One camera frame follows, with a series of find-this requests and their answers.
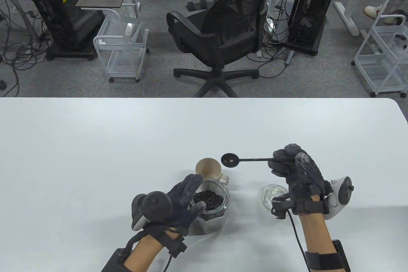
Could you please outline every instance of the foot pedal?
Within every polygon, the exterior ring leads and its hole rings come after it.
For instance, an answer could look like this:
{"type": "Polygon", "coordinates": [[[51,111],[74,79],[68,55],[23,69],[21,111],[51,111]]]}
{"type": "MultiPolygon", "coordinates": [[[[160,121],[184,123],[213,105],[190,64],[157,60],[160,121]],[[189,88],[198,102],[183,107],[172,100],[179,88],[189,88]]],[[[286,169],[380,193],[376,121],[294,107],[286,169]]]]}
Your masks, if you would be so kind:
{"type": "Polygon", "coordinates": [[[187,2],[186,8],[188,11],[195,11],[195,5],[193,2],[187,2]]]}
{"type": "Polygon", "coordinates": [[[188,11],[203,11],[208,10],[214,2],[207,2],[206,0],[201,0],[199,3],[187,2],[186,9],[188,11]]]}
{"type": "Polygon", "coordinates": [[[207,9],[207,1],[201,0],[201,1],[200,1],[200,8],[201,8],[202,10],[206,10],[206,9],[207,9]]]}

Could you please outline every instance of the forearm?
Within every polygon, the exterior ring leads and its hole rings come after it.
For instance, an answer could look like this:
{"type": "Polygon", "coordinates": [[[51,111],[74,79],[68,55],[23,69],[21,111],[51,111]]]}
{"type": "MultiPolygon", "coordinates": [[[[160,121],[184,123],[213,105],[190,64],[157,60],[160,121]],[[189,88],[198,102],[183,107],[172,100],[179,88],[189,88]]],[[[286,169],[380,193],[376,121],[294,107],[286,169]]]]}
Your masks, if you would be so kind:
{"type": "MultiPolygon", "coordinates": [[[[322,214],[299,215],[299,217],[309,253],[332,254],[337,252],[322,214]]],[[[345,272],[345,270],[339,269],[326,272],[345,272]]]]}
{"type": "MultiPolygon", "coordinates": [[[[167,234],[172,239],[176,239],[179,236],[179,234],[173,232],[167,232],[167,234]]],[[[147,235],[139,241],[133,252],[124,262],[124,266],[132,272],[146,272],[162,249],[163,246],[156,239],[147,235]]]]}

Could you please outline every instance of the gray carpet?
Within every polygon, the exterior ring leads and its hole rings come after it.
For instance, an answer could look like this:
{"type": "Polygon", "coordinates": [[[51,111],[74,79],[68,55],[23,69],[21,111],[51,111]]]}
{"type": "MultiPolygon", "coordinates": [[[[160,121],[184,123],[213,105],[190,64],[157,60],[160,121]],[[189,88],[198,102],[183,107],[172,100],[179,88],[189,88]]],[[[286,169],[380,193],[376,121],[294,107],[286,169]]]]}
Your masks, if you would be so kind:
{"type": "MultiPolygon", "coordinates": [[[[150,54],[144,63],[142,80],[119,80],[111,84],[98,61],[81,59],[56,59],[37,64],[34,68],[19,72],[20,97],[191,97],[201,86],[197,79],[172,76],[174,68],[208,69],[193,55],[183,54],[167,31],[165,14],[177,10],[188,14],[184,8],[187,1],[198,0],[139,0],[141,13],[150,28],[150,54]]],[[[347,3],[348,0],[334,0],[347,3]]],[[[361,0],[353,19],[361,28],[368,28],[373,20],[363,13],[366,5],[377,5],[384,0],[361,0]]],[[[30,0],[21,0],[25,10],[35,9],[30,0]]],[[[362,43],[362,37],[353,37],[331,5],[327,13],[329,24],[315,57],[298,54],[282,75],[274,79],[241,79],[230,82],[240,97],[362,97],[369,96],[369,88],[360,73],[350,65],[362,43]]],[[[18,15],[13,15],[21,23],[18,15]]],[[[6,27],[0,25],[0,41],[4,44],[6,27]]],[[[12,33],[12,42],[27,42],[22,33],[12,33]]],[[[258,64],[244,58],[226,67],[226,70],[255,68],[258,64]]],[[[283,61],[277,60],[260,69],[262,75],[275,75],[283,69],[283,61]]],[[[9,86],[15,83],[12,70],[0,64],[0,78],[9,86]]],[[[225,97],[213,90],[207,97],[225,97]]],[[[408,118],[408,99],[398,94],[382,94],[401,107],[408,118]]]]}

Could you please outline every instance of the hand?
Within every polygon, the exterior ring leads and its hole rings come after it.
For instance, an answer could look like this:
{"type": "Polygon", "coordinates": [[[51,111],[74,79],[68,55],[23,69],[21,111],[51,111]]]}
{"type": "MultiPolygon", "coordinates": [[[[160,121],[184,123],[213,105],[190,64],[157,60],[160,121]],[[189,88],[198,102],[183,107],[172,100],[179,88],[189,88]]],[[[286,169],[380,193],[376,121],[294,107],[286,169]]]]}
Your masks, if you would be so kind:
{"type": "Polygon", "coordinates": [[[323,179],[322,173],[313,159],[297,144],[289,144],[273,153],[268,161],[272,173],[286,178],[290,199],[296,202],[296,212],[308,212],[307,202],[314,195],[322,201],[331,192],[330,184],[323,179]]]}
{"type": "Polygon", "coordinates": [[[189,174],[186,178],[170,190],[167,195],[171,199],[172,210],[165,220],[169,227],[176,227],[183,236],[188,234],[191,223],[201,215],[207,207],[205,202],[198,202],[187,209],[198,187],[203,182],[199,174],[189,174]]]}

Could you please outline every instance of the person's leg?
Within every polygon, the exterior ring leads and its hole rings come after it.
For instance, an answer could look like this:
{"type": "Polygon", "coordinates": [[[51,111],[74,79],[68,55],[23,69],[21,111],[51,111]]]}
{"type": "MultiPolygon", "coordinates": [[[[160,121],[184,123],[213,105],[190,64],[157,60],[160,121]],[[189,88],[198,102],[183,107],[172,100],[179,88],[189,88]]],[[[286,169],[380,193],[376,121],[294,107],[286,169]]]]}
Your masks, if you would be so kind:
{"type": "MultiPolygon", "coordinates": [[[[394,11],[398,10],[401,7],[404,1],[405,0],[391,0],[384,11],[384,14],[392,14],[394,11]]],[[[381,8],[382,5],[379,5],[377,7],[367,6],[364,9],[364,12],[366,13],[367,16],[371,18],[376,18],[381,8]]],[[[384,22],[392,23],[393,20],[394,20],[393,18],[386,18],[384,22]]]]}

